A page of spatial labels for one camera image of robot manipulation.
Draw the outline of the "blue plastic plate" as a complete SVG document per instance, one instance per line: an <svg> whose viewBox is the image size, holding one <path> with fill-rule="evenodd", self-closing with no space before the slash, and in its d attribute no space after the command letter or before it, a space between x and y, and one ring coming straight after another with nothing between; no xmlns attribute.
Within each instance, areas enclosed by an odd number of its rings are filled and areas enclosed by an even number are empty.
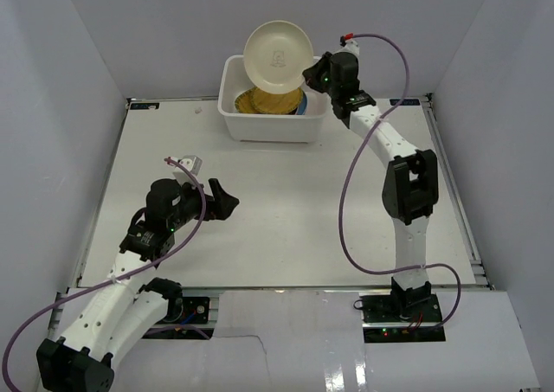
<svg viewBox="0 0 554 392"><path fill-rule="evenodd" d="M305 92L302 92L300 103L296 107L294 114L304 115L306 113L306 109L307 109L307 96Z"/></svg>

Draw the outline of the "cream round plate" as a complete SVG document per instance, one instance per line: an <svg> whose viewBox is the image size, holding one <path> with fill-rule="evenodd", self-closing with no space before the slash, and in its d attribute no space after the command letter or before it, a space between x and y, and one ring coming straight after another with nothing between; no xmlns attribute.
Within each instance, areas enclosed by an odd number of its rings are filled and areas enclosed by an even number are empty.
<svg viewBox="0 0 554 392"><path fill-rule="evenodd" d="M243 49L248 78L266 93L285 94L301 87L303 71L313 64L310 38L298 25L275 20L259 26Z"/></svg>

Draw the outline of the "rectangular bamboo woven tray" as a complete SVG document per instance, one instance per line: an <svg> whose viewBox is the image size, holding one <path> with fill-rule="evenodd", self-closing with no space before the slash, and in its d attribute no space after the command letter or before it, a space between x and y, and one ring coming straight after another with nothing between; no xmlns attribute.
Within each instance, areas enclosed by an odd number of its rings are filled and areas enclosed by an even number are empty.
<svg viewBox="0 0 554 392"><path fill-rule="evenodd" d="M274 94L264 92L256 87L250 94L250 102L258 113L288 114L299 106L302 101L302 94L300 88L296 88L289 93Z"/></svg>

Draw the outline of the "round bamboo woven plate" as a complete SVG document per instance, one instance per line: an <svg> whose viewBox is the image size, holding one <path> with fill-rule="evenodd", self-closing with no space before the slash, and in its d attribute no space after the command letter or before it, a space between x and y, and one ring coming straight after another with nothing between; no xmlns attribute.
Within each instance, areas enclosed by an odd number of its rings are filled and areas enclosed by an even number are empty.
<svg viewBox="0 0 554 392"><path fill-rule="evenodd" d="M249 90L243 92L235 99L235 109L238 113L245 114L258 114L259 111L253 105L253 93L257 90L256 87L252 87Z"/></svg>

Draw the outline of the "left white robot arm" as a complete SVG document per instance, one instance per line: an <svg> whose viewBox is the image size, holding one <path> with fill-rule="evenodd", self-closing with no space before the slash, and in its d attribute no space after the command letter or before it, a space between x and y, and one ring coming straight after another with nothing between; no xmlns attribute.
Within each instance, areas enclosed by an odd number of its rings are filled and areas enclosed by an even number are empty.
<svg viewBox="0 0 554 392"><path fill-rule="evenodd" d="M48 391L108 391L121 358L160 321L183 311L182 287L157 277L157 260L175 244L175 233L192 220L225 221L239 205L215 178L202 196L192 183L155 181L145 207L132 218L119 253L79 317L56 340L36 352L42 386Z"/></svg>

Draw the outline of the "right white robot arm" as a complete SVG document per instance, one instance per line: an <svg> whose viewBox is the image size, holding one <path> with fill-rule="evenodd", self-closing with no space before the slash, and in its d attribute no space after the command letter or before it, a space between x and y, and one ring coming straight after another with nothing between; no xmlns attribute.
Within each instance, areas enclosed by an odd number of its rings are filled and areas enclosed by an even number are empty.
<svg viewBox="0 0 554 392"><path fill-rule="evenodd" d="M392 314L403 322L422 311L431 297L426 265L428 220L438 202L438 162L387 123L376 101L359 86L358 57L351 51L325 53L303 71L306 84L331 98L337 119L370 148L385 168L382 202L395 231L395 268L391 276Z"/></svg>

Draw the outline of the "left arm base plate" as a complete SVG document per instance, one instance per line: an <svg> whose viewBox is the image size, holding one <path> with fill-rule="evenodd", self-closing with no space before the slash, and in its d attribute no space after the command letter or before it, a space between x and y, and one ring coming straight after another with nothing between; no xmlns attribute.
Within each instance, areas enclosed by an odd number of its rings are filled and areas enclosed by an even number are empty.
<svg viewBox="0 0 554 392"><path fill-rule="evenodd" d="M182 297L175 301L168 315L155 324L144 339L210 340L213 336L219 299Z"/></svg>

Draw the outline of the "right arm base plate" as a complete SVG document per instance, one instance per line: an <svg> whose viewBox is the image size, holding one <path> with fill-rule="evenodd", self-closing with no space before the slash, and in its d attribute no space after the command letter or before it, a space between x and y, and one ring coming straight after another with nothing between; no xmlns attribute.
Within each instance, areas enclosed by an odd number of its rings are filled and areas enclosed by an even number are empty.
<svg viewBox="0 0 554 392"><path fill-rule="evenodd" d="M442 343L446 341L443 327L432 329L442 321L438 298L432 294L427 302L415 305L401 314L390 295L364 295L355 300L353 308L361 312L366 344Z"/></svg>

